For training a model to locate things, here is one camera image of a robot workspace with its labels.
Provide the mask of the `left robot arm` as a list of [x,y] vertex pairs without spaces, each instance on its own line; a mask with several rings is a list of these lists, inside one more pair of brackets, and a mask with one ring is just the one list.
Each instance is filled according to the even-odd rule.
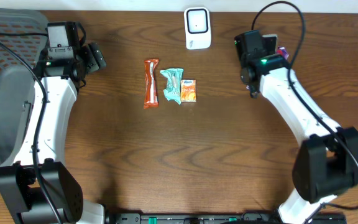
[[36,66],[25,138],[12,165],[0,167],[0,194],[14,223],[108,223],[108,211],[84,199],[64,165],[68,120],[87,74],[106,67],[79,22],[51,22]]

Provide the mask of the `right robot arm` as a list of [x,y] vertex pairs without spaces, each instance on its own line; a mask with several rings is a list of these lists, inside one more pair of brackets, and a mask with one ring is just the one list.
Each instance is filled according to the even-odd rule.
[[300,150],[294,190],[279,206],[282,223],[310,222],[323,206],[358,184],[358,131],[342,128],[307,94],[288,60],[277,53],[277,36],[257,30],[234,38],[241,80],[252,98],[262,95],[293,132]]

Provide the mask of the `red white snack bar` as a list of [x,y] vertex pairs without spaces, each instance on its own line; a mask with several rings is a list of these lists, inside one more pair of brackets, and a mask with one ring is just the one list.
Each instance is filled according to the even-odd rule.
[[156,108],[159,106],[155,84],[154,70],[159,63],[159,59],[152,58],[144,61],[145,65],[145,100],[144,109]]

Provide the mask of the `purple red snack packet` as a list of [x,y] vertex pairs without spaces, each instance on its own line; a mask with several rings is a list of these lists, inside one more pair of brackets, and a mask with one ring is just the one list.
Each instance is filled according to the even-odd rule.
[[287,52],[285,47],[278,47],[277,53],[280,54],[285,60],[289,58],[289,53]]

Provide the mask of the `teal snack wrapper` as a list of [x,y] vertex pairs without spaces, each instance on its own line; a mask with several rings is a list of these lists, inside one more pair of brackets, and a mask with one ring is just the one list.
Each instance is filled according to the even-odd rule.
[[161,70],[160,73],[167,79],[166,88],[163,90],[164,96],[168,101],[176,101],[181,104],[181,87],[180,82],[183,76],[184,69],[182,68],[168,68]]

